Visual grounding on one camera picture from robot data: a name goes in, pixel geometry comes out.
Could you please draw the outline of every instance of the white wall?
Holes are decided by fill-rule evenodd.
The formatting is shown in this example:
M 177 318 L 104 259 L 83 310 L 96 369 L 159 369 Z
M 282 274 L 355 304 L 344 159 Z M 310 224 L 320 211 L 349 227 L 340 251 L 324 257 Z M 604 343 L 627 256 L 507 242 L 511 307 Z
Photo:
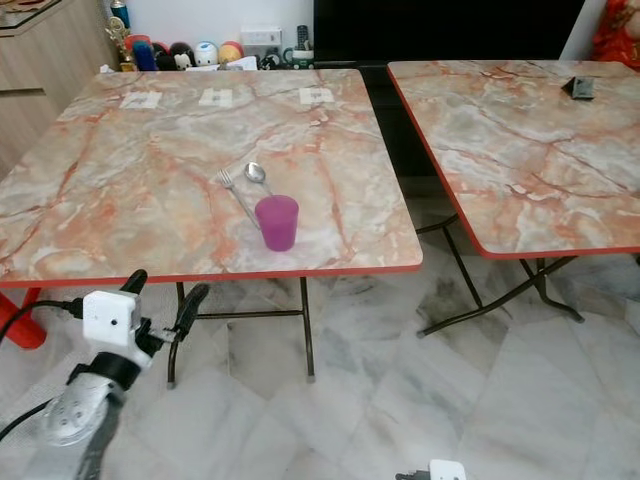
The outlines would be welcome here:
M 571 30 L 561 60 L 586 60 L 591 56 L 593 36 L 600 25 L 607 0 L 585 0 L 578 20 Z
M 242 26 L 266 24 L 281 27 L 289 47 L 297 43 L 298 25 L 313 30 L 313 0 L 127 0 L 127 8 L 134 33 L 169 45 L 209 40 L 220 46 L 238 41 Z

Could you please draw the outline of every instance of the black cable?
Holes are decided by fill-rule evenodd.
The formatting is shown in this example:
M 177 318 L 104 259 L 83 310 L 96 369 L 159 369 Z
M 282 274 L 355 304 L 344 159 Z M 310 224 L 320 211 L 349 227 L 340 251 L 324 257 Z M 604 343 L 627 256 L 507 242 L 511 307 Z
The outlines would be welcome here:
M 23 413 L 18 418 L 16 418 L 13 422 L 11 422 L 9 425 L 4 427 L 2 429 L 2 431 L 0 432 L 0 442 L 4 439 L 4 437 L 6 437 L 7 435 L 9 435 L 9 433 L 11 433 L 11 430 L 16 428 L 18 425 L 20 425 L 22 422 L 24 422 L 27 418 L 29 418 L 29 417 L 35 415 L 36 413 L 44 410 L 44 408 L 47 406 L 47 404 L 50 401 L 51 400 L 47 400 L 46 402 L 42 402 L 37 407 L 34 407 L 31 410 L 29 410 L 28 412 Z
M 38 307 L 57 307 L 64 309 L 66 305 L 67 302 L 57 302 L 55 300 L 38 300 L 37 302 L 32 302 L 25 305 L 16 313 L 14 313 L 13 316 L 7 321 L 7 323 L 4 324 L 2 329 L 0 329 L 0 345 L 2 344 L 2 340 L 4 340 L 4 337 L 7 336 L 7 332 L 9 331 L 11 326 L 18 320 L 20 320 L 20 318 L 22 318 L 25 313 L 30 312 L 34 308 Z

